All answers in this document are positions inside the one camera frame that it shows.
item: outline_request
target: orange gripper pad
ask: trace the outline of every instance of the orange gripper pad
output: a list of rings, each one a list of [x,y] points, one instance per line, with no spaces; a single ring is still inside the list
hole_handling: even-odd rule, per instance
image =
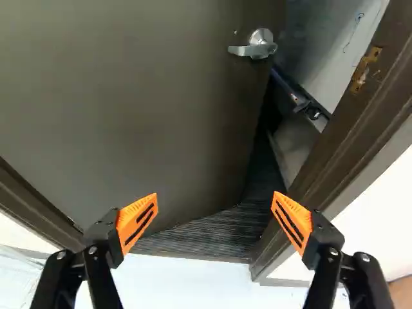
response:
[[[153,193],[119,210],[116,229],[125,256],[158,214],[157,194]]]
[[[277,191],[273,195],[271,209],[296,251],[303,256],[312,233],[312,213]]]

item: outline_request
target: ribbed rubber mat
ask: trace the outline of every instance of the ribbed rubber mat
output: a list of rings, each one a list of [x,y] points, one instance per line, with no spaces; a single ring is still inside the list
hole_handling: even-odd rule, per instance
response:
[[[141,238],[132,252],[248,263],[252,247],[272,217],[273,191],[285,192],[285,185],[262,129],[255,138],[241,203]]]

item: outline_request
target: door jamb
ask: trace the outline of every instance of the door jamb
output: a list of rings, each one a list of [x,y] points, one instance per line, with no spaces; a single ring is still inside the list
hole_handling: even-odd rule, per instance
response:
[[[391,0],[366,53],[382,48],[377,61],[368,65],[366,83],[357,94],[351,91],[356,80],[348,85],[289,188],[289,197],[305,207],[325,211],[411,114],[411,19],[410,1]],[[288,248],[287,237],[272,219],[252,252],[252,280],[280,265],[290,256]]]

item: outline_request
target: screw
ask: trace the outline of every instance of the screw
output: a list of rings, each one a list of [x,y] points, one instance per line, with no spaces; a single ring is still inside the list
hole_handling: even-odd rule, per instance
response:
[[[335,248],[332,248],[332,247],[329,248],[329,253],[330,253],[331,255],[333,255],[333,256],[337,256],[337,255],[338,255],[336,249],[335,249]]]
[[[94,254],[95,252],[97,251],[97,248],[96,247],[90,247],[90,249],[89,249],[89,254]]]
[[[62,259],[62,258],[64,258],[66,256],[66,253],[65,253],[65,251],[60,251],[59,252],[59,254],[57,254],[57,259]]]
[[[360,257],[362,258],[362,260],[364,262],[370,262],[371,258],[369,256],[367,256],[365,253],[360,254]]]

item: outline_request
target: lever door handle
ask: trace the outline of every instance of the lever door handle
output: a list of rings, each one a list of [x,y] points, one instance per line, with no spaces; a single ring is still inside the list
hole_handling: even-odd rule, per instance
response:
[[[273,41],[273,34],[269,29],[257,29],[249,39],[249,45],[229,46],[227,51],[240,57],[252,59],[264,59],[273,55],[277,50],[277,44]]]

